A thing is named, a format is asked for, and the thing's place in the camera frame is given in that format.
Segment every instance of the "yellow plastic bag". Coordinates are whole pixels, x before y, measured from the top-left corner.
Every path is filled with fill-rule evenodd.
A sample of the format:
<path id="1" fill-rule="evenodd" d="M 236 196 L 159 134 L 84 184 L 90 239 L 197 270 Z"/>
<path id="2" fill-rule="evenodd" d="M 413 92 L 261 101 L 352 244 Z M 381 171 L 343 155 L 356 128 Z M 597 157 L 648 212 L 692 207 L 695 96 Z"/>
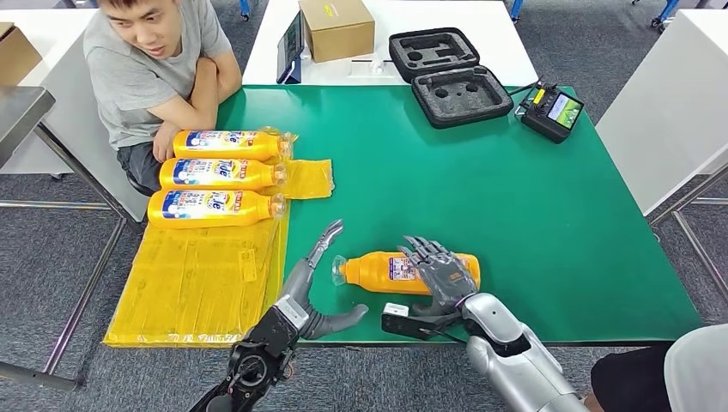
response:
<path id="1" fill-rule="evenodd" d="M 266 187 L 260 194 L 271 196 L 282 193 L 287 199 L 318 199 L 330 197 L 334 190 L 331 160 L 286 161 L 286 184 Z"/>
<path id="2" fill-rule="evenodd" d="M 288 214 L 250 227 L 148 226 L 104 343 L 229 347 L 280 293 Z"/>

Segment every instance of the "robotic hand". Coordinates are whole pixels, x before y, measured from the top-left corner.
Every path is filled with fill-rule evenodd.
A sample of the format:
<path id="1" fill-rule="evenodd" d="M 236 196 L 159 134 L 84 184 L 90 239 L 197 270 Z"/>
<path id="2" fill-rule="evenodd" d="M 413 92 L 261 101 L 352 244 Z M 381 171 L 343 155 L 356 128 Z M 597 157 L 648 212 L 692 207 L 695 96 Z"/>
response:
<path id="1" fill-rule="evenodd" d="M 358 305 L 351 312 L 326 316 L 308 299 L 313 271 L 334 238 L 343 230 L 341 220 L 332 222 L 308 253 L 296 263 L 283 285 L 278 301 L 268 309 L 246 337 L 233 345 L 227 377 L 210 390 L 190 412 L 245 412 L 271 386 L 285 380 L 298 339 L 317 339 L 357 324 L 369 308 Z"/>
<path id="2" fill-rule="evenodd" d="M 477 293 L 470 273 L 437 242 L 405 236 L 415 252 L 399 250 L 417 267 L 433 294 L 428 309 L 413 306 L 423 317 L 382 315 L 384 330 L 427 339 L 455 322 L 465 323 L 467 353 L 475 369 L 493 383 L 515 412 L 586 412 L 564 379 L 561 365 L 526 324 L 492 294 Z"/>

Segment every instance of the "white desk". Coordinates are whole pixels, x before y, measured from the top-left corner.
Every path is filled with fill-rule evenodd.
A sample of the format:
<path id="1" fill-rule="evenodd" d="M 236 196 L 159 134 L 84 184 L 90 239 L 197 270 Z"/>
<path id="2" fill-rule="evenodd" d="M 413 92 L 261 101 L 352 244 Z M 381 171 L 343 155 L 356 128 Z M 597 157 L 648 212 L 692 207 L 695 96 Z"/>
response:
<path id="1" fill-rule="evenodd" d="M 391 60 L 389 36 L 437 27 L 457 27 L 480 53 L 482 65 L 505 86 L 524 86 L 537 79 L 531 60 L 502 2 L 364 0 L 374 18 L 374 54 L 356 59 Z M 278 40 L 299 11 L 295 0 L 268 2 L 243 73 L 243 84 L 275 84 Z M 301 63 L 302 82 L 318 85 L 404 84 L 393 64 L 384 73 L 369 75 L 366 64 L 352 65 L 351 58 L 315 64 Z"/>
<path id="2" fill-rule="evenodd" d="M 728 12 L 680 10 L 597 124 L 646 215 L 728 162 Z"/>
<path id="3" fill-rule="evenodd" d="M 135 218 L 141 221 L 148 199 L 126 179 L 99 120 L 88 66 L 83 57 L 83 31 L 95 9 L 0 10 L 0 21 L 12 21 L 43 58 L 20 86 L 43 86 L 56 99 L 45 124 L 68 150 Z M 36 136 L 29 136 L 0 173 L 68 173 L 70 169 Z"/>

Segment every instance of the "black cable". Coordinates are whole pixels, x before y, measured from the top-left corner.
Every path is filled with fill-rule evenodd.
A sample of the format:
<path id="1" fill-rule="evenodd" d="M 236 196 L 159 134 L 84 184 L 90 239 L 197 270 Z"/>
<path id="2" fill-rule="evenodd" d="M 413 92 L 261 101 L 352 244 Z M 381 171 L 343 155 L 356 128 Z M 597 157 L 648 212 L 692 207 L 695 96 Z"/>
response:
<path id="1" fill-rule="evenodd" d="M 538 82 L 533 82 L 531 84 L 528 84 L 528 85 L 523 86 L 522 88 L 517 88 L 517 89 L 515 89 L 513 91 L 508 92 L 508 95 L 509 96 L 513 96 L 514 94 L 518 94 L 518 93 L 523 92 L 524 90 L 528 90 L 529 88 L 533 88 L 534 86 L 536 86 L 536 83 L 538 83 Z"/>

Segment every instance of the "green table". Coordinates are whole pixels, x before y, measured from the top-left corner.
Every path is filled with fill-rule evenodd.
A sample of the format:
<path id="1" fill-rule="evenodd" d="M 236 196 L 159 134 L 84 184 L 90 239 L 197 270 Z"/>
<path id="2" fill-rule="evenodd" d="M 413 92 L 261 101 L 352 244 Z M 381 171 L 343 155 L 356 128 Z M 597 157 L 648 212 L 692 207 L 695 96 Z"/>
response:
<path id="1" fill-rule="evenodd" d="M 402 235 L 472 253 L 481 290 L 548 343 L 677 339 L 701 321 L 586 115 L 561 145 L 513 116 L 433 129 L 409 87 L 245 87 L 218 128 L 300 134 L 298 159 L 332 159 L 336 189 L 291 208 L 286 273 L 324 227 L 344 231 L 311 292 L 323 313 L 366 303 L 333 342 L 406 342 L 380 329 L 386 302 L 427 297 L 336 287 L 331 260 L 395 251 Z"/>

